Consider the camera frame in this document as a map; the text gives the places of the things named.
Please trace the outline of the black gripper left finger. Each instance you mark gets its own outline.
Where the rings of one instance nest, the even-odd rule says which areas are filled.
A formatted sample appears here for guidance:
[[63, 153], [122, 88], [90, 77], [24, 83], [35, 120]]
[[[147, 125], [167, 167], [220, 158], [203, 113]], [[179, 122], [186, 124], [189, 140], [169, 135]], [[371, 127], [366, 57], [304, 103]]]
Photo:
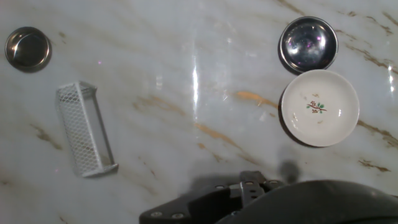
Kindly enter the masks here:
[[212, 224], [242, 208], [239, 189], [211, 185], [140, 214], [140, 224]]

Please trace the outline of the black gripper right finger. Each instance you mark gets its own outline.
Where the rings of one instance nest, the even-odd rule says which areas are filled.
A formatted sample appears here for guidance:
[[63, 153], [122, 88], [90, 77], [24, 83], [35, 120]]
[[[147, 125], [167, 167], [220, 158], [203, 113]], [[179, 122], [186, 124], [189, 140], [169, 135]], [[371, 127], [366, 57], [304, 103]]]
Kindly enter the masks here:
[[279, 180], [267, 180], [259, 171], [243, 171], [239, 178], [242, 206], [247, 206], [271, 190], [284, 185]]

